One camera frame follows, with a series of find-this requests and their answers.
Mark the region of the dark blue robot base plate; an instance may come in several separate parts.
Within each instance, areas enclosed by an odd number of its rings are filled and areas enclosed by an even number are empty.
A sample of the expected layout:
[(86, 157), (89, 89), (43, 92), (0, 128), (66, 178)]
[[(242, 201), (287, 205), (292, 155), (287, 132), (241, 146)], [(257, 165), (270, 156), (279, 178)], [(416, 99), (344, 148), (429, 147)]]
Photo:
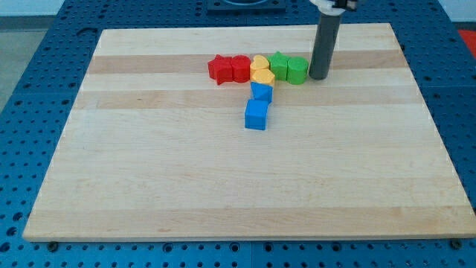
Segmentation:
[(284, 11), (286, 0), (207, 0), (210, 14), (248, 11)]

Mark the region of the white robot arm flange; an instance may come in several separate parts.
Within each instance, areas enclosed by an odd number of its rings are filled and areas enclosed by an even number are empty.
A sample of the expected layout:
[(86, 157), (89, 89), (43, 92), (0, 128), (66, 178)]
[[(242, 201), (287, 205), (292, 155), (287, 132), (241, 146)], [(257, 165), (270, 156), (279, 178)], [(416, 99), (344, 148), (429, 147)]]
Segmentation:
[(340, 16), (345, 11), (356, 11), (359, 0), (309, 0), (318, 10), (328, 16)]

